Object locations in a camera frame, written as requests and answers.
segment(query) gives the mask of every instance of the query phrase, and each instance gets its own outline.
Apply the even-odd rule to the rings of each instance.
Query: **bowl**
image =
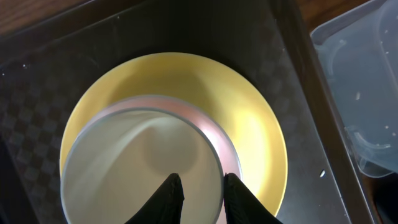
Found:
[[[240,178],[241,168],[220,126],[172,97],[119,101],[73,143],[61,179],[65,216],[69,223],[124,223],[173,172],[185,196],[181,223],[225,223],[223,174]]]

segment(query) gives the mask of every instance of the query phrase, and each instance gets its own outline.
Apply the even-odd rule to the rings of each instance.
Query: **wooden surface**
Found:
[[[88,0],[0,0],[0,35],[15,32]],[[308,31],[368,0],[296,0]]]

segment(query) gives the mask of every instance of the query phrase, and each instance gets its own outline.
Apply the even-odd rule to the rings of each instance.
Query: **plate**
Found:
[[[98,79],[69,117],[61,143],[60,173],[73,142],[95,114],[119,100],[139,95],[179,98],[206,112],[232,140],[244,184],[271,214],[277,214],[286,189],[287,154],[275,114],[240,74],[192,54],[145,55]]]

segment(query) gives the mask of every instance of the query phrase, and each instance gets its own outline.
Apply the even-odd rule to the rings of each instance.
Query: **plastic container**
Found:
[[[398,1],[367,2],[311,37],[361,171],[398,172]]]

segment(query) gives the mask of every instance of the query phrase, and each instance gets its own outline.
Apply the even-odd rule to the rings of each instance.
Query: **transparent container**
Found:
[[[311,37],[359,168],[398,172],[398,1],[367,2]]]

